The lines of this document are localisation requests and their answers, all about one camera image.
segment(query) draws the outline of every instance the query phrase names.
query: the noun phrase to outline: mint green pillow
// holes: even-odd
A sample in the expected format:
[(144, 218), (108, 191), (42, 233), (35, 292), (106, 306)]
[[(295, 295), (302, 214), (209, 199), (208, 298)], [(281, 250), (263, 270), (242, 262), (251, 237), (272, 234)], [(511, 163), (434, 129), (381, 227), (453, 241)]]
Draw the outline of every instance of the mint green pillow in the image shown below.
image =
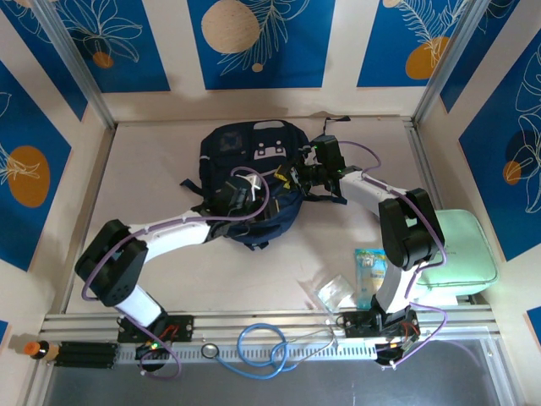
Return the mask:
[[(496, 283), (500, 274), (477, 218), (465, 210), (440, 210), (436, 216), (445, 235), (447, 264), (423, 272), (413, 296), (476, 294)], [(431, 263), (438, 261), (440, 253)]]

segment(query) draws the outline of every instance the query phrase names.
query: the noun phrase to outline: navy backpack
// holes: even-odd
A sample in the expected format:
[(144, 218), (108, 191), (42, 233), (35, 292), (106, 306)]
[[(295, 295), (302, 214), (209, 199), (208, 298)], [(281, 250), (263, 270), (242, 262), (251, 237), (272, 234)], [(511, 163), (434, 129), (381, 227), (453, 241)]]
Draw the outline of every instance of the navy backpack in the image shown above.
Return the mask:
[(189, 179), (181, 185), (205, 199), (211, 199), (235, 167), (250, 167), (261, 173), (270, 187), (269, 205), (277, 209), (272, 217), (231, 226), (227, 237), (251, 250), (263, 249), (269, 240), (285, 233), (303, 204), (303, 195), (284, 189), (274, 177), (280, 165), (310, 152), (306, 134), (287, 121), (269, 120), (233, 123), (215, 129), (201, 142), (199, 177), (201, 188)]

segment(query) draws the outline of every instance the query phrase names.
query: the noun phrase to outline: blue cable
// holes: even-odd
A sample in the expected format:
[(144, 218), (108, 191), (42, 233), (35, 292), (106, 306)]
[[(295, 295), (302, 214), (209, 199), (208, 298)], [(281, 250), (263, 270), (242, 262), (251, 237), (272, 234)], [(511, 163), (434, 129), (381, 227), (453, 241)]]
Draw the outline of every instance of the blue cable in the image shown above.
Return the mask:
[[(243, 346), (244, 337), (249, 332), (252, 332), (253, 330), (257, 330), (257, 329), (271, 330), (271, 331), (275, 332), (278, 335), (278, 337), (281, 339), (281, 342), (278, 343), (277, 345), (275, 345), (273, 347), (272, 351), (270, 352), (270, 358), (269, 358), (268, 361), (264, 361), (264, 362), (251, 361), (250, 359), (247, 359), (243, 354), (242, 346)], [(240, 335), (238, 336), (238, 340), (237, 340), (238, 356), (246, 365), (254, 366), (256, 368), (264, 368), (266, 366), (272, 366), (272, 367), (274, 367), (273, 372), (271, 372), (268, 375), (251, 374), (249, 372), (245, 372), (243, 370), (237, 369), (232, 365), (229, 365), (228, 363), (226, 363), (226, 361), (224, 361), (220, 357), (220, 355), (216, 356), (216, 360), (218, 362), (220, 362), (220, 364), (222, 364), (223, 366), (225, 366), (229, 370), (239, 374), (240, 376), (244, 376), (244, 377), (250, 378), (250, 379), (259, 379), (259, 380), (263, 381), (265, 379), (274, 378), (280, 372), (288, 372), (290, 370), (294, 370), (297, 367), (298, 364), (293, 364), (293, 365), (286, 366), (286, 362), (287, 362), (287, 345), (288, 345), (288, 342), (286, 340), (286, 337), (284, 336), (283, 332), (281, 332), (281, 330), (278, 327), (272, 326), (271, 324), (266, 324), (266, 323), (256, 323), (256, 324), (253, 324), (252, 326), (246, 327), (240, 333)], [(282, 357), (281, 361), (278, 363), (278, 362), (276, 362), (276, 353), (280, 349), (283, 349), (283, 357)]]

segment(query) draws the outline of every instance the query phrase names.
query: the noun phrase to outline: white table surface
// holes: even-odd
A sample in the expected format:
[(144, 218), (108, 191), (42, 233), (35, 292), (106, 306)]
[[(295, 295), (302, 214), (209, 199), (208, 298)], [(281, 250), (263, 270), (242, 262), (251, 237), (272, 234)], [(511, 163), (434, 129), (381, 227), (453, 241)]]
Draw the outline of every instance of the white table surface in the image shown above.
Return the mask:
[[(321, 118), (290, 119), (309, 139), (321, 134)], [(97, 197), (87, 244), (113, 218), (125, 224), (154, 222), (182, 214), (201, 198), (179, 183), (199, 183), (199, 143), (227, 122), (193, 121), (120, 125)], [(423, 187), (400, 118), (355, 118), (330, 123), (327, 134), (375, 150), (383, 161), (373, 176), (405, 189)], [(367, 167), (374, 158), (344, 145), (348, 165)], [(218, 239), (155, 258), (145, 265), (139, 284), (168, 311), (305, 310), (323, 281), (342, 274), (355, 287), (356, 248), (380, 248), (378, 219), (360, 205), (305, 202), (280, 238), (264, 250)], [(80, 298), (76, 277), (68, 313), (110, 312)]]

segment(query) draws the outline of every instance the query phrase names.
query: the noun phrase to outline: small bottle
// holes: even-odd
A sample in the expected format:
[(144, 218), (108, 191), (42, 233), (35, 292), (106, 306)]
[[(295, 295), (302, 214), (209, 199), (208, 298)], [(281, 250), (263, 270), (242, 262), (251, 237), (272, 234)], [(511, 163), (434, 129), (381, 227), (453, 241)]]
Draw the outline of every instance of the small bottle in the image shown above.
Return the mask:
[(47, 341), (30, 341), (25, 345), (24, 352), (32, 359), (44, 359), (45, 361), (53, 361), (58, 356), (60, 348)]

